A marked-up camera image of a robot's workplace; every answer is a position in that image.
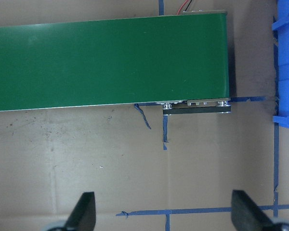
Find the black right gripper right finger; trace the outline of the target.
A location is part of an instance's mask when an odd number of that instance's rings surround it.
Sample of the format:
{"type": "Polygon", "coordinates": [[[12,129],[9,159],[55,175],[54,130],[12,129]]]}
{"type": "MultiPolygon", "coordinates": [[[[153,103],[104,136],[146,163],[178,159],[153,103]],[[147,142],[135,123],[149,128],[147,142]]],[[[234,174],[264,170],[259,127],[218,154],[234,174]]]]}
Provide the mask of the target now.
{"type": "Polygon", "coordinates": [[[273,222],[243,190],[233,190],[231,221],[237,231],[271,231],[273,222]]]}

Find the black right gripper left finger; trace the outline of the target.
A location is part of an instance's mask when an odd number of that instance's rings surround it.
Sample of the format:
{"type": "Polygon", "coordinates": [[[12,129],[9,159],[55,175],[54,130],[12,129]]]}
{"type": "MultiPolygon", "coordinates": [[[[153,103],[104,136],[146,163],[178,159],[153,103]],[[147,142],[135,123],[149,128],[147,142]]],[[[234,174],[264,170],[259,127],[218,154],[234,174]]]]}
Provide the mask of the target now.
{"type": "Polygon", "coordinates": [[[94,192],[84,192],[64,224],[65,231],[93,231],[96,224],[94,192]]]}

